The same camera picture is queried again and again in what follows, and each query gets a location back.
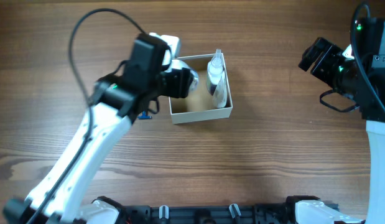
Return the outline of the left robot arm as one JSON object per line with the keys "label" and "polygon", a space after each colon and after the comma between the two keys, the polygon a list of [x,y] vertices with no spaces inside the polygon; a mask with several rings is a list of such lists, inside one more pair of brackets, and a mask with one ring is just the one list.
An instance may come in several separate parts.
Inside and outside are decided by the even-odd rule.
{"label": "left robot arm", "polygon": [[160,96],[185,98],[198,75],[178,59],[180,39],[139,34],[122,75],[100,78],[73,139],[47,176],[25,199],[9,200],[3,214],[9,223],[122,223],[126,212],[101,197],[82,200],[92,178],[137,117]]}

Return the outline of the dark blue pump bottle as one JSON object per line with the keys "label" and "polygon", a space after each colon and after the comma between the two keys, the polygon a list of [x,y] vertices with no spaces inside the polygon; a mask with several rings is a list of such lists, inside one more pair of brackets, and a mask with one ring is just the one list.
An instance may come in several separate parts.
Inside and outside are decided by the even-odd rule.
{"label": "dark blue pump bottle", "polygon": [[224,75],[224,61],[221,49],[216,49],[213,58],[207,65],[206,87],[210,95],[214,95],[215,89]]}

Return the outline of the blue disposable razor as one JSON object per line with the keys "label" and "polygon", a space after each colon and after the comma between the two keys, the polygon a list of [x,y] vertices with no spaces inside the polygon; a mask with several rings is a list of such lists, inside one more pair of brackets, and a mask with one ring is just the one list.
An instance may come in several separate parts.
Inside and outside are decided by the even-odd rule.
{"label": "blue disposable razor", "polygon": [[148,112],[143,111],[141,115],[137,117],[140,120],[152,119],[152,116],[148,114]]}

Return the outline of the black mounting rail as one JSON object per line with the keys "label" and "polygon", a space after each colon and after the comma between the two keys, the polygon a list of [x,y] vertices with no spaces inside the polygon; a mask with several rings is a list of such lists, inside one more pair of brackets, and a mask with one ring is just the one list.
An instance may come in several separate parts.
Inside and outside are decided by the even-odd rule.
{"label": "black mounting rail", "polygon": [[286,203],[206,207],[126,206],[122,224],[275,224],[296,223]]}

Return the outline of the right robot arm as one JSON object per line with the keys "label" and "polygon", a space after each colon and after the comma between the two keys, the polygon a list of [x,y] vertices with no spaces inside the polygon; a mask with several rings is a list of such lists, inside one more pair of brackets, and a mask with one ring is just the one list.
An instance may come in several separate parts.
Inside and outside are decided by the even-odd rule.
{"label": "right robot arm", "polygon": [[385,19],[354,18],[346,49],[319,37],[306,49],[299,68],[353,101],[366,121],[371,159],[369,204],[364,223],[385,223]]}

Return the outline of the white cardboard box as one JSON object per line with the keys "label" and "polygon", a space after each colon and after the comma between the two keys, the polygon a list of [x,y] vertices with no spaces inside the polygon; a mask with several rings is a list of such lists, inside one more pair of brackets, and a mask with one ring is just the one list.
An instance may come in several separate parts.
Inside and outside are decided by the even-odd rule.
{"label": "white cardboard box", "polygon": [[179,57],[194,69],[199,76],[197,89],[188,94],[186,98],[169,98],[170,116],[173,124],[192,123],[213,119],[229,118],[233,109],[233,100],[228,81],[226,61],[221,54],[225,71],[226,104],[223,108],[217,108],[213,104],[213,96],[206,87],[207,65],[215,54],[191,55]]}

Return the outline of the white round jar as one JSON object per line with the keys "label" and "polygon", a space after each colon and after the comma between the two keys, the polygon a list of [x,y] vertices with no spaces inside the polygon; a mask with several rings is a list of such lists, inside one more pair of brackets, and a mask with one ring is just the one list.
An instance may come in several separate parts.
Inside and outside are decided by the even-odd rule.
{"label": "white round jar", "polygon": [[190,92],[193,92],[197,89],[199,84],[198,73],[192,69],[186,62],[178,59],[173,59],[171,63],[171,71],[175,72],[176,70],[181,72],[179,77],[181,78],[181,93],[183,95],[188,95]]}

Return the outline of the white squeeze tube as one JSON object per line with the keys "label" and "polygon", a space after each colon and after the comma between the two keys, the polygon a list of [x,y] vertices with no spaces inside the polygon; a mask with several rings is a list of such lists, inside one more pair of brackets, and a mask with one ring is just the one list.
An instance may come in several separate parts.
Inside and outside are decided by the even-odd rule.
{"label": "white squeeze tube", "polygon": [[221,75],[219,82],[213,85],[213,105],[216,108],[224,108],[227,102],[227,89],[225,74]]}

